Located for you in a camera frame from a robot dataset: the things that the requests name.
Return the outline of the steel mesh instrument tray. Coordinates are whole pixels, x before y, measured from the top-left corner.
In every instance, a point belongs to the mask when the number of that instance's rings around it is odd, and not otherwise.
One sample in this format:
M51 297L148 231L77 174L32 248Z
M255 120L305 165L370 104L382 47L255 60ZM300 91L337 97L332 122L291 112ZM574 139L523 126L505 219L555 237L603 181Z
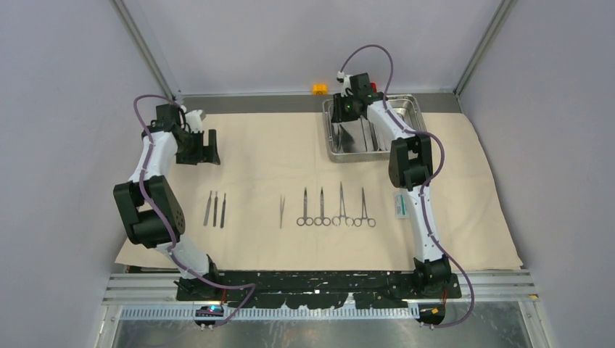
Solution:
M412 94L394 94L388 97L392 110L416 131L426 126L417 98ZM387 161L389 150L382 149L377 131L364 117L346 123L333 123L334 102L322 103L323 127L329 159L336 163Z

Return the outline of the steel scalpel handle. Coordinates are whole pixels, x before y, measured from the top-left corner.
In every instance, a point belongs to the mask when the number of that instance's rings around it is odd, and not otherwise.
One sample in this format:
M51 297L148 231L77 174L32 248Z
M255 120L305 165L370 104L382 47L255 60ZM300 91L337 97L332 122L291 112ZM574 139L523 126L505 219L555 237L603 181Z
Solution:
M218 192L215 192L215 198L214 198L214 210L213 210L213 218L212 218L212 226L216 227L217 226L217 215L218 215Z
M225 216L226 216L226 193L223 195L223 203L220 214L220 228L224 228L225 226Z
M209 196L207 198L207 203L206 203L206 208L205 208L205 215L204 215L204 220L203 220L203 226L207 226L208 225L211 204L212 204L212 191L210 191Z

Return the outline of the cream cloth wrap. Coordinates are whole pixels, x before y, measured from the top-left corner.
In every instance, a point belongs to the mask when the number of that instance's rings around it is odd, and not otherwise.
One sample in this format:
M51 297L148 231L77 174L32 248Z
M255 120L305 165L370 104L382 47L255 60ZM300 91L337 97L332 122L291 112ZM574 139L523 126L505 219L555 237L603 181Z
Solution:
M465 270L521 267L500 207L482 145L461 113L426 113L426 128L443 143L442 172L432 181L431 200L441 245ZM415 255L409 220L395 218L395 187L387 161L335 163L327 155L319 113L209 115L206 128L218 133L219 165L178 165L169 184L186 218L185 234L221 270L411 270ZM361 214L365 189L370 228L303 226L319 214L323 189L326 216L339 212L342 182L347 214ZM207 198L212 204L203 226ZM212 226L215 192L217 226ZM220 228L226 193L225 226ZM285 195L284 223L279 202Z

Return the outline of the steel tweezers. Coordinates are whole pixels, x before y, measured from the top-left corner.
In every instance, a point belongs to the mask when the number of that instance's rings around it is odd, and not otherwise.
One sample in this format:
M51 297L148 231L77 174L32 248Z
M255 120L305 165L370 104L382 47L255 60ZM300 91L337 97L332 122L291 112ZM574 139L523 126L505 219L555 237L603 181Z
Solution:
M279 228L282 229L283 227L283 223L284 223L284 208L285 208L285 201L286 201L286 197L285 195L281 194L280 196L280 202L279 202Z

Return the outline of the green white sterile packet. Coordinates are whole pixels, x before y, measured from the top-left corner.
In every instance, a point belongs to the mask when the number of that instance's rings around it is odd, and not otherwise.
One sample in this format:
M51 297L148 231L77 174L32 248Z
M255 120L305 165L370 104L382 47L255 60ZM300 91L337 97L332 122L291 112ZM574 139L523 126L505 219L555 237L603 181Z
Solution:
M398 220L408 219L408 206L405 201L405 194L403 192L394 193L394 208L395 218Z

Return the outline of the long steel needle holder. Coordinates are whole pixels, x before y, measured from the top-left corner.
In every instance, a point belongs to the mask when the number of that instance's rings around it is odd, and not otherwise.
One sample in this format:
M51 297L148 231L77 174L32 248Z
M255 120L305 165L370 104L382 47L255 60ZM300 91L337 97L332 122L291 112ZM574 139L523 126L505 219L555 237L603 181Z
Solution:
M354 226L353 218L347 214L342 182L339 183L339 212L331 218L331 223L334 226L340 226L341 224L345 224L347 227Z

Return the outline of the straight steel scissors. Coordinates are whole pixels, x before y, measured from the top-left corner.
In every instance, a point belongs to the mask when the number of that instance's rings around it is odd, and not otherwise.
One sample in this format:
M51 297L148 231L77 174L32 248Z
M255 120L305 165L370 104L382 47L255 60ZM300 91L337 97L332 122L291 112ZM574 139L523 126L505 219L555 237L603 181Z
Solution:
M324 192L322 188L321 188L320 196L319 196L319 214L317 217L314 218L314 225L316 226L330 226L331 225L331 218L326 216L325 199L324 199Z

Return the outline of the steel hemostat clamp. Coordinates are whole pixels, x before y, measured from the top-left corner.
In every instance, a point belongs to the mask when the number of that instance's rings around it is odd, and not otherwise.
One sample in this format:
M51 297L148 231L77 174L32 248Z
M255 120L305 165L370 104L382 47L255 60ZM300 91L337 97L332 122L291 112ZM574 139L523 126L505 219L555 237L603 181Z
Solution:
M356 217L353 219L353 225L355 227L361 227L363 224L367 225L370 228L374 228L376 226L376 220L368 215L367 204L366 204L366 193L365 189L361 189L361 214L360 217Z

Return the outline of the curved steel scissors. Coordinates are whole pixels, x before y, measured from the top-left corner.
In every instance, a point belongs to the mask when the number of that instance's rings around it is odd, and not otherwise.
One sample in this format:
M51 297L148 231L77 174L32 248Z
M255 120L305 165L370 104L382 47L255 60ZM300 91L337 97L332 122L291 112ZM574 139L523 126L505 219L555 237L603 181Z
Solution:
M296 224L300 227L312 226L314 224L314 219L308 214L307 188L304 188L304 193L303 193L303 198L302 198L302 214L297 218Z

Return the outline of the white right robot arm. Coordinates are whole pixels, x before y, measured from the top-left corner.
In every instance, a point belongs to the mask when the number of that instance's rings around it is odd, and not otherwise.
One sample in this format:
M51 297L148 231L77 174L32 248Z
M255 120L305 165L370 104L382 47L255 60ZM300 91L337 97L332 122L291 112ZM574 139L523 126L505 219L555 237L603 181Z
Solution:
M332 122L364 118L375 127L378 140L389 144L389 179L408 208L414 237L410 286L423 297L433 297L449 282L452 270L439 245L431 203L432 140L428 133L413 129L393 111L384 92L374 90L368 74L338 72L337 81L342 91L333 97Z

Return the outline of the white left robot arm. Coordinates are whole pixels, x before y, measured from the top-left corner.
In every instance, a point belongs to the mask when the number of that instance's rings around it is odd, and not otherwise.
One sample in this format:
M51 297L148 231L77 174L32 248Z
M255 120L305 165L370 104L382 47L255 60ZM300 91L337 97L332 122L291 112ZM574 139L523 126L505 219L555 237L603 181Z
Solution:
M203 130L200 109L161 104L141 140L136 169L113 188L128 240L167 257L181 273L181 290L216 299L223 282L211 257L185 234L186 218L167 176L172 164L219 165L217 132Z

